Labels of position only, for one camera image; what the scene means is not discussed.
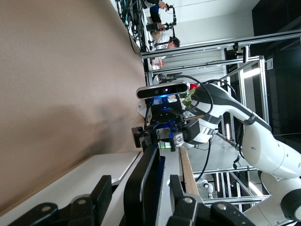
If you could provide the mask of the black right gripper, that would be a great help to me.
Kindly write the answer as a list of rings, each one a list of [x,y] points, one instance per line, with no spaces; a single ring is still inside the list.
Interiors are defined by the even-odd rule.
[[[151,144],[164,142],[165,148],[175,152],[184,143],[191,143],[200,133],[199,123],[195,119],[185,121],[181,110],[175,103],[139,103],[136,111],[144,116],[145,122],[143,127],[132,128],[135,146],[145,151]]]

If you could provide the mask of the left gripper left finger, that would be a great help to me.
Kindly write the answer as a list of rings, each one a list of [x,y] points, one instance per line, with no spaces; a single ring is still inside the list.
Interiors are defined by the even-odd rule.
[[[59,209],[54,203],[36,205],[10,223],[11,226],[99,226],[112,199],[111,176],[101,177],[88,197],[80,197]]]

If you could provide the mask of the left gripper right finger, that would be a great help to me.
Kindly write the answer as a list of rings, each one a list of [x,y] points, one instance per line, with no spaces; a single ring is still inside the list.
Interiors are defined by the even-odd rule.
[[[168,226],[253,226],[254,223],[228,202],[207,207],[200,197],[185,193],[178,175],[170,176],[172,216]]]

